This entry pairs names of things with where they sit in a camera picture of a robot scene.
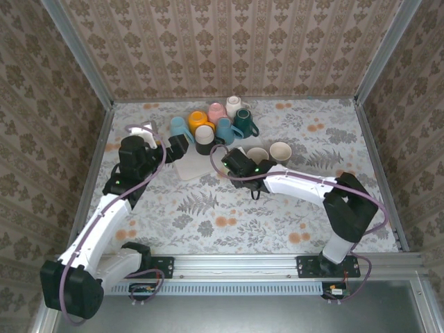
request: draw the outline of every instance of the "beige cup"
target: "beige cup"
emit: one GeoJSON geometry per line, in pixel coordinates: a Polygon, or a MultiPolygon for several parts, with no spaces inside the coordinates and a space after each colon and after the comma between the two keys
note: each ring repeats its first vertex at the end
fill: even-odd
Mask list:
{"type": "Polygon", "coordinates": [[[291,147],[285,142],[275,142],[270,147],[270,156],[273,161],[285,167],[291,157],[291,147]]]}
{"type": "Polygon", "coordinates": [[[262,160],[268,159],[268,153],[265,149],[254,147],[247,152],[247,157],[252,159],[256,164],[259,164],[262,160]]]}

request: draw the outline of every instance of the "white cutting board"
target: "white cutting board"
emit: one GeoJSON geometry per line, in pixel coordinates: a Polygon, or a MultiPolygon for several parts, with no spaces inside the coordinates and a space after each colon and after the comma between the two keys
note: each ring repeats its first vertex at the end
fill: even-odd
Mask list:
{"type": "MultiPolygon", "coordinates": [[[[239,148],[247,152],[249,149],[254,147],[264,148],[264,142],[260,137],[250,136],[246,139],[235,140],[231,145],[228,146],[228,149],[239,148]]],[[[218,148],[216,152],[213,154],[214,163],[217,165],[218,169],[225,170],[226,168],[222,164],[222,158],[225,156],[225,149],[218,148]]],[[[180,160],[176,160],[173,163],[176,171],[181,180],[191,180],[197,177],[201,177],[210,172],[215,172],[213,166],[210,162],[209,156],[203,156],[196,151],[195,144],[189,144],[187,153],[180,160]]]]}

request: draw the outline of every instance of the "white cup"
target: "white cup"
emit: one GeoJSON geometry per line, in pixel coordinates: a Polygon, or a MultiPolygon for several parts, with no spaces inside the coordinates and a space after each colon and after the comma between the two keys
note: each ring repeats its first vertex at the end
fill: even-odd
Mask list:
{"type": "Polygon", "coordinates": [[[268,159],[268,153],[265,149],[254,147],[247,152],[247,157],[252,159],[256,164],[259,164],[262,160],[268,159]]]}
{"type": "Polygon", "coordinates": [[[194,137],[199,144],[209,144],[214,140],[214,132],[208,125],[202,125],[197,127],[194,137]]]}
{"type": "Polygon", "coordinates": [[[291,147],[285,142],[275,142],[270,147],[271,159],[286,166],[291,157],[291,147]]]}
{"type": "Polygon", "coordinates": [[[230,96],[227,98],[227,103],[225,105],[225,109],[227,110],[228,118],[231,120],[234,119],[236,116],[237,110],[243,109],[247,107],[248,109],[251,109],[251,105],[242,102],[241,98],[238,96],[230,96]]]}

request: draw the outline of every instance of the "patterned wallpaper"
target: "patterned wallpaper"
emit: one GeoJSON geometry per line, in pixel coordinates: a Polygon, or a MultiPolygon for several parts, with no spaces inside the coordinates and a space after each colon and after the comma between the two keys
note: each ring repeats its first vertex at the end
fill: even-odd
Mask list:
{"type": "Polygon", "coordinates": [[[114,99],[353,95],[402,0],[62,0],[114,99]]]}
{"type": "Polygon", "coordinates": [[[66,246],[103,107],[40,1],[0,1],[0,332],[25,332],[66,246]]]}
{"type": "Polygon", "coordinates": [[[423,0],[364,104],[411,250],[444,305],[444,1],[423,0]]]}

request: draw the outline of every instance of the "mug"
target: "mug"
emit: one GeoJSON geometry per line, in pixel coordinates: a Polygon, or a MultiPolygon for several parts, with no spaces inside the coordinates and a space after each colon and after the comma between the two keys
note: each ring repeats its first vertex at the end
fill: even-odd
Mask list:
{"type": "Polygon", "coordinates": [[[247,109],[237,110],[236,116],[234,117],[234,126],[242,131],[244,138],[256,137],[259,135],[259,128],[253,123],[253,116],[251,112],[247,109]]]}
{"type": "Polygon", "coordinates": [[[208,125],[202,125],[196,129],[196,151],[201,155],[208,156],[210,154],[211,148],[217,144],[224,144],[219,137],[214,137],[214,132],[212,128],[208,125]]]}
{"type": "Polygon", "coordinates": [[[227,103],[225,105],[225,109],[227,110],[228,118],[233,120],[234,117],[236,116],[237,110],[242,109],[245,106],[248,107],[249,109],[251,109],[251,105],[242,102],[240,97],[238,97],[238,96],[230,96],[230,97],[228,97],[227,98],[227,103]]]}
{"type": "Polygon", "coordinates": [[[214,125],[217,124],[217,121],[220,118],[227,117],[227,111],[225,107],[220,103],[213,103],[208,108],[208,120],[212,122],[214,125]]]}
{"type": "Polygon", "coordinates": [[[224,139],[226,145],[232,144],[234,142],[234,137],[238,139],[244,138],[242,131],[237,127],[234,127],[231,124],[231,120],[228,118],[220,118],[217,121],[216,136],[224,139]]]}
{"type": "Polygon", "coordinates": [[[184,134],[188,141],[190,141],[192,144],[194,143],[193,135],[190,133],[188,125],[182,117],[172,118],[169,131],[173,136],[184,134]]]}
{"type": "Polygon", "coordinates": [[[265,149],[254,147],[247,151],[247,157],[259,165],[262,160],[268,159],[268,153],[265,149]]]}
{"type": "Polygon", "coordinates": [[[275,142],[270,147],[270,156],[273,161],[285,167],[291,157],[291,147],[285,142],[275,142]]]}
{"type": "Polygon", "coordinates": [[[216,126],[208,121],[207,114],[200,110],[196,110],[190,113],[190,115],[188,116],[188,125],[192,135],[195,135],[197,127],[202,125],[208,125],[213,129],[213,131],[216,130],[216,126]]]}

